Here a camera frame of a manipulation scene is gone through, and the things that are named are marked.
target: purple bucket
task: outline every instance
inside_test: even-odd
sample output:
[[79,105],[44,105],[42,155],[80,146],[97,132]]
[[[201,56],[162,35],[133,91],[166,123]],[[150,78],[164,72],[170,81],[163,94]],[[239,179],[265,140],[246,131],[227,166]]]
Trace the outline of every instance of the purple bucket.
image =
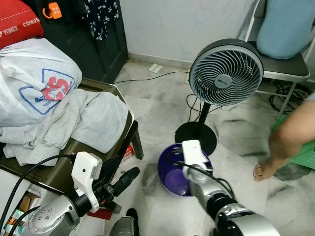
[[[192,195],[190,192],[189,181],[184,177],[183,167],[174,165],[167,160],[168,158],[172,161],[184,161],[183,154],[171,153],[172,151],[175,151],[176,148],[180,147],[182,147],[182,144],[172,144],[162,152],[157,162],[157,172],[166,189],[178,196],[190,197]],[[207,154],[205,152],[203,152],[203,154],[209,160]],[[205,164],[208,168],[212,167],[210,160]]]

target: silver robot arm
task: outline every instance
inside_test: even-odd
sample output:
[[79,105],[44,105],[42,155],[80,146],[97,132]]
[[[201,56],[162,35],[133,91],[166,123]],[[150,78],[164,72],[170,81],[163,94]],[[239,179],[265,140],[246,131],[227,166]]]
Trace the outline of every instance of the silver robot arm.
[[[182,143],[185,164],[206,170],[198,140]],[[197,170],[185,167],[185,177],[190,182],[191,193],[216,224],[219,236],[280,236],[276,228],[263,216],[237,203],[218,181]]]

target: plastic bag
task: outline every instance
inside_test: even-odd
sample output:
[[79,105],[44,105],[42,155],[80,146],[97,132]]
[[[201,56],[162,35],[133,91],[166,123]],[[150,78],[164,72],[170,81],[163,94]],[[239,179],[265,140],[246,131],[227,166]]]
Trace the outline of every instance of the plastic bag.
[[45,38],[0,50],[0,126],[39,124],[82,80],[77,64]]

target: orange tag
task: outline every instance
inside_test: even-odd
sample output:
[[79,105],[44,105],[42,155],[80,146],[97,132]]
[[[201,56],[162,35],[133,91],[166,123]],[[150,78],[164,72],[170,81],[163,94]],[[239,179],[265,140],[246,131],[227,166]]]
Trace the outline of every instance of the orange tag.
[[62,16],[58,3],[51,2],[48,4],[49,7],[49,16],[45,13],[45,8],[43,8],[43,15],[48,19],[58,19]]

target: metal chair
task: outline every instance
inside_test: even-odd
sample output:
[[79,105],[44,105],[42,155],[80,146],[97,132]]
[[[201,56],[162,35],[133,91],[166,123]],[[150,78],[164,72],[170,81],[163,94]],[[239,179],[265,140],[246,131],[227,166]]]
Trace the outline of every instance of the metal chair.
[[[252,44],[255,48],[257,48],[256,46],[257,36],[264,21],[266,5],[267,0],[257,1],[256,5],[254,6],[253,14],[250,19],[247,32],[244,37],[244,41]],[[256,91],[260,93],[286,97],[282,105],[282,108],[279,112],[278,118],[280,118],[281,115],[283,114],[284,109],[286,108],[290,100],[290,97],[295,89],[296,84],[307,81],[307,79],[310,76],[310,72],[305,61],[307,61],[307,59],[310,57],[314,45],[315,40],[313,39],[310,44],[309,50],[306,53],[305,58],[303,58],[301,53],[297,54],[296,56],[288,60],[273,59],[263,54],[260,54],[260,58],[264,66],[264,78],[292,82],[291,88],[287,95],[260,90]]]

